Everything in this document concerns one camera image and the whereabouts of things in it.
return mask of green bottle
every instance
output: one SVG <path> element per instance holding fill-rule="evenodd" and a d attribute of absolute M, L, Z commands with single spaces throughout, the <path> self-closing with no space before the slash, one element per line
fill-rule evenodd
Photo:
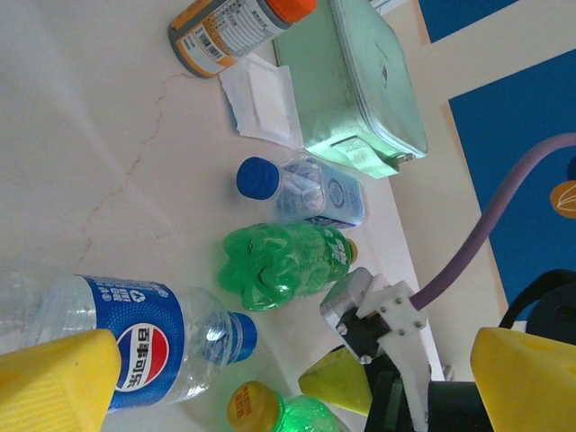
<path fill-rule="evenodd" d="M 236 432 L 349 432 L 318 399 L 283 399 L 261 382 L 241 385 L 230 398 L 228 422 Z"/>
<path fill-rule="evenodd" d="M 229 262 L 220 286 L 242 296 L 249 311 L 278 308 L 342 279 L 356 260 L 356 245 L 340 231 L 307 222 L 259 223 L 224 240 Z"/>

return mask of blue bottle cap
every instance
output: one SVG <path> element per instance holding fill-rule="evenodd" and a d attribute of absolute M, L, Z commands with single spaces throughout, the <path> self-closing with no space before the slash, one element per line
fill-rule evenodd
<path fill-rule="evenodd" d="M 238 169 L 236 187 L 241 194 L 254 200 L 267 200 L 280 186 L 280 170 L 261 157 L 249 157 Z"/>
<path fill-rule="evenodd" d="M 228 312 L 232 322 L 232 350 L 228 364 L 246 360 L 256 349 L 258 331 L 254 321 L 243 313 Z"/>

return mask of mint green box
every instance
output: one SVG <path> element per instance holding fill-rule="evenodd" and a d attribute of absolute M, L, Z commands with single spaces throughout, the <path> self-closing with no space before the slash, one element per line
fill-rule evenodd
<path fill-rule="evenodd" d="M 274 46 L 310 153 L 375 178 L 427 154 L 400 43 L 367 0 L 318 0 Z"/>

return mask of water bottle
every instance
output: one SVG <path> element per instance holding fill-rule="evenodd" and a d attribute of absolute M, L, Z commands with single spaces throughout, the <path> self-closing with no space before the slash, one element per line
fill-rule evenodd
<path fill-rule="evenodd" d="M 303 395 L 283 399 L 256 381 L 234 392 L 227 414 L 236 432 L 350 432 L 319 400 Z"/>
<path fill-rule="evenodd" d="M 0 261 L 0 354 L 90 329 L 109 329 L 121 352 L 110 410 L 191 399 L 257 343 L 252 319 L 199 288 L 176 297 L 162 283 Z"/>
<path fill-rule="evenodd" d="M 278 308 L 293 297 L 313 295 L 348 273 L 356 245 L 340 231 L 308 222 L 259 223 L 224 239 L 228 263 L 220 286 L 241 295 L 249 311 Z"/>
<path fill-rule="evenodd" d="M 345 229 L 360 225 L 367 215 L 358 180 L 304 153 L 279 166 L 250 157 L 238 170 L 236 186 L 244 196 L 264 202 L 270 221 Z"/>

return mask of pepsi water bottle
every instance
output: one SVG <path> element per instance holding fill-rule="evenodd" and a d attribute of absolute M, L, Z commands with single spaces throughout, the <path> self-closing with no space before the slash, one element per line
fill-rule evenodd
<path fill-rule="evenodd" d="M 0 261 L 0 354 L 89 329 L 109 329 L 121 352 L 110 410 L 191 399 L 219 370 L 248 358 L 252 319 L 199 288 L 61 273 Z"/>

